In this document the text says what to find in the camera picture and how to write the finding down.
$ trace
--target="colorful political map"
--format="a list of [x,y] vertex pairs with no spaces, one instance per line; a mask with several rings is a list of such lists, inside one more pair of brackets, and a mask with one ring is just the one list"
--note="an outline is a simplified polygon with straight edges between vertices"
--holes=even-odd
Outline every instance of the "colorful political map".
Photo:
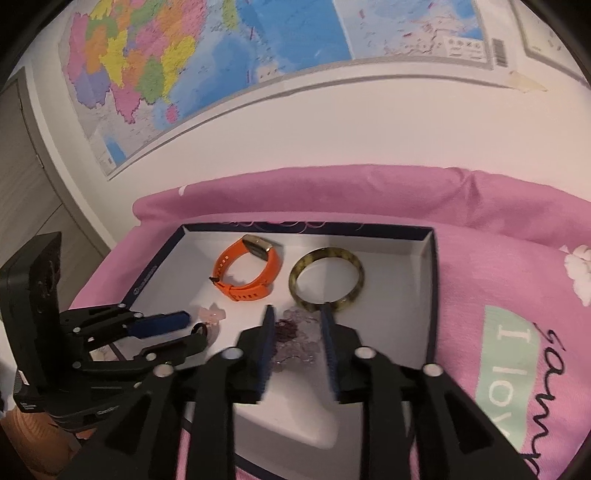
[[251,86],[339,61],[488,62],[470,0],[79,0],[60,43],[74,108],[109,175]]

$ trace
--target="orange watch band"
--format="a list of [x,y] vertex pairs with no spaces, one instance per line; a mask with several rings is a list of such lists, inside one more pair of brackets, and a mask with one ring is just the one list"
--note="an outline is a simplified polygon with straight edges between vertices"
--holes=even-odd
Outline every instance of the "orange watch band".
[[[224,283],[223,276],[236,259],[252,253],[267,264],[261,274],[247,285],[235,286]],[[217,259],[213,274],[209,279],[229,299],[234,301],[253,301],[265,298],[271,289],[269,286],[277,278],[281,269],[281,260],[273,245],[255,235],[245,235],[238,242],[230,245]]]

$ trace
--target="bangle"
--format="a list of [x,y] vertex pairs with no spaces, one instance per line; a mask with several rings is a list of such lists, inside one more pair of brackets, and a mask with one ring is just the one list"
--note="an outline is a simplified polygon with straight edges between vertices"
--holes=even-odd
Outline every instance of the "bangle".
[[300,307],[308,310],[308,312],[315,312],[316,310],[320,310],[320,307],[323,305],[323,303],[312,303],[310,301],[306,301],[297,294],[297,279],[308,265],[311,265],[312,263],[314,263],[317,260],[320,260],[321,258],[343,258],[347,262],[352,264],[357,269],[357,273],[359,274],[359,279],[357,280],[357,284],[353,287],[353,290],[351,290],[347,295],[345,295],[341,299],[329,302],[332,310],[334,312],[338,312],[339,310],[343,310],[345,307],[348,307],[355,301],[355,299],[359,296],[359,293],[361,292],[361,289],[363,288],[363,284],[365,282],[365,270],[363,269],[363,265],[361,264],[359,258],[357,258],[355,254],[349,252],[348,250],[345,250],[344,248],[319,248],[318,250],[314,250],[300,258],[293,266],[290,272],[290,293],[295,302]]

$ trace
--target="pink bedsheet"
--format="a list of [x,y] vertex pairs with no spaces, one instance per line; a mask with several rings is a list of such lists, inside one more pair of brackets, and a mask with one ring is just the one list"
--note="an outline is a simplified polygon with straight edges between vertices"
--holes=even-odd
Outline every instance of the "pink bedsheet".
[[591,428],[591,204],[458,168],[287,168],[139,199],[141,221],[72,307],[117,303],[182,223],[285,220],[436,229],[437,361],[540,479],[555,480]]

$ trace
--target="watch face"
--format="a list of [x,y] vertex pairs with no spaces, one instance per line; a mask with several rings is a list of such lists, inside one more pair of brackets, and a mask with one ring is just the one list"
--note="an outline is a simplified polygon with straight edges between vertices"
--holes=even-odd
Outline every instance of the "watch face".
[[269,260],[269,250],[273,248],[272,243],[256,235],[245,235],[242,237],[242,242],[248,251],[256,257],[265,262]]

